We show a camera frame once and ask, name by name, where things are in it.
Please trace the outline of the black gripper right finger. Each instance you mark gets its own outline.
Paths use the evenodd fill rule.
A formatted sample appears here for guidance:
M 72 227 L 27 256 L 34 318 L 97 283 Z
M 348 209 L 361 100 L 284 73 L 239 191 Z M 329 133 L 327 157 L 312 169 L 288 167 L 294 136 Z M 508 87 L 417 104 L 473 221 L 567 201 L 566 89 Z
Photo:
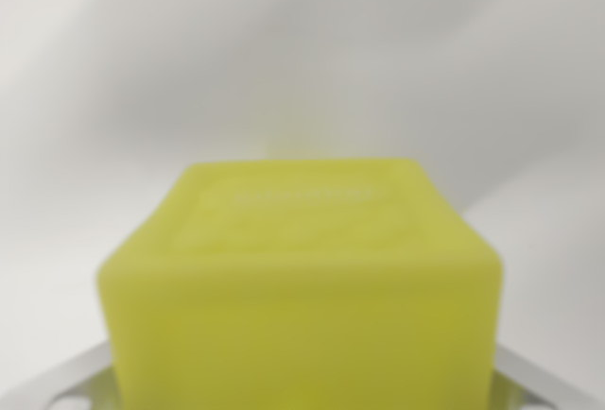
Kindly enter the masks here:
M 603 409 L 599 401 L 583 390 L 539 367 L 522 355 L 498 345 L 495 371 L 550 409 Z

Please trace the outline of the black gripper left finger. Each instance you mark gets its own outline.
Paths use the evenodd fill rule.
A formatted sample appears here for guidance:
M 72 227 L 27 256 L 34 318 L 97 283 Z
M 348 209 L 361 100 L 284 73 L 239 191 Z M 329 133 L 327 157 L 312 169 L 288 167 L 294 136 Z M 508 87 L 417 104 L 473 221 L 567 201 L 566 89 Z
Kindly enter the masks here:
M 2 409 L 120 409 L 105 341 L 1 396 Z

